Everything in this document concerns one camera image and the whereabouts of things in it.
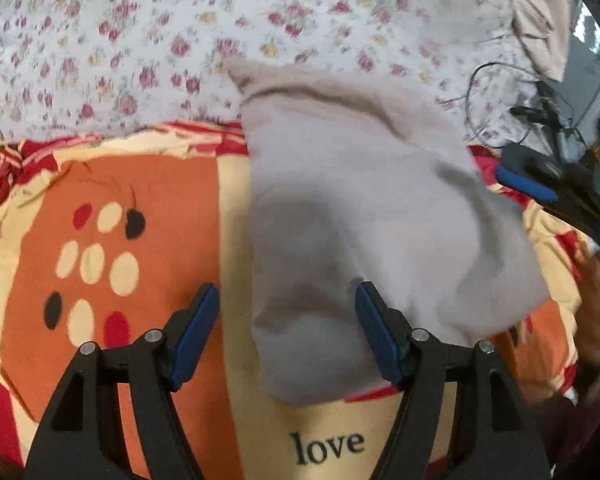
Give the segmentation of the beige grey jacket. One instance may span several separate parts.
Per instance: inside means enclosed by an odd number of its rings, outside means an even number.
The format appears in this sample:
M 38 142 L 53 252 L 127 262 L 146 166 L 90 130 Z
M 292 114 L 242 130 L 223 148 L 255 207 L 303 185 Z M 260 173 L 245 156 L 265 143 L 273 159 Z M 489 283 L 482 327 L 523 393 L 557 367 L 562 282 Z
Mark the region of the beige grey jacket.
M 250 174 L 252 336 L 262 390 L 293 406 L 382 380 L 354 310 L 372 282 L 449 344 L 501 333 L 550 294 L 519 207 L 415 81 L 230 61 Z

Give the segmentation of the beige curtain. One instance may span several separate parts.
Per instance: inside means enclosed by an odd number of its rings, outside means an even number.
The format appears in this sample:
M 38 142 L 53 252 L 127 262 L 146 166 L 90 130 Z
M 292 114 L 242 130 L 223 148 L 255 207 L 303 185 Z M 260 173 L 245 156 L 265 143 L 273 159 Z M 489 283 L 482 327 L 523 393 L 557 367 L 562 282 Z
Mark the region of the beige curtain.
M 513 26 L 535 70 L 562 81 L 579 0 L 512 0 Z

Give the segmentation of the orange red yellow blanket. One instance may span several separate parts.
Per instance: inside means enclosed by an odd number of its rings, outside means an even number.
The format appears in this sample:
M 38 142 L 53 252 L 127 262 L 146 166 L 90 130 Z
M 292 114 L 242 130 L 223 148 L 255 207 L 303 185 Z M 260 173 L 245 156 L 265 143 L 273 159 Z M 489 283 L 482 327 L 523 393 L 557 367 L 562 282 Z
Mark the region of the orange red yellow blanket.
M 249 294 L 219 295 L 246 270 L 247 148 L 233 128 L 172 124 L 127 139 L 23 143 L 2 167 L 0 209 L 0 454 L 29 479 L 144 478 L 129 399 L 104 388 L 94 408 L 68 374 L 81 344 L 94 372 L 113 348 L 173 318 L 189 344 L 174 396 L 206 479 L 365 479 L 399 398 L 285 408 L 258 390 Z M 68 376 L 59 428 L 38 431 Z

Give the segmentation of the floral white quilt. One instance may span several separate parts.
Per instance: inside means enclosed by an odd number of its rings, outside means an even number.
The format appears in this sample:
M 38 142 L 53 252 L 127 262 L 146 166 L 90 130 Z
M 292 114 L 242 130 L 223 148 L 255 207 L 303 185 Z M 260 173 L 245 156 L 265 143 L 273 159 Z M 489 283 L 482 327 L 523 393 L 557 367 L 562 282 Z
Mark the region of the floral white quilt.
M 421 86 L 483 139 L 534 71 L 512 0 L 0 0 L 0 139 L 234 122 L 233 58 Z

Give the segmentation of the black phone mount stand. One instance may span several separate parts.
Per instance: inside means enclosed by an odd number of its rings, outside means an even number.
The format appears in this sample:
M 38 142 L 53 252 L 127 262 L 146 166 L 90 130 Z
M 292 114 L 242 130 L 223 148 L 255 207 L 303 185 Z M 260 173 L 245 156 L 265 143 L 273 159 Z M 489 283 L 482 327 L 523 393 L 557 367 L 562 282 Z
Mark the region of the black phone mount stand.
M 550 147 L 550 154 L 558 162 L 566 162 L 571 158 L 567 141 L 572 136 L 581 139 L 580 133 L 577 132 L 573 119 L 559 107 L 559 96 L 555 89 L 544 80 L 537 80 L 534 85 L 535 104 L 515 105 L 509 109 L 509 113 L 529 126 L 539 126 Z

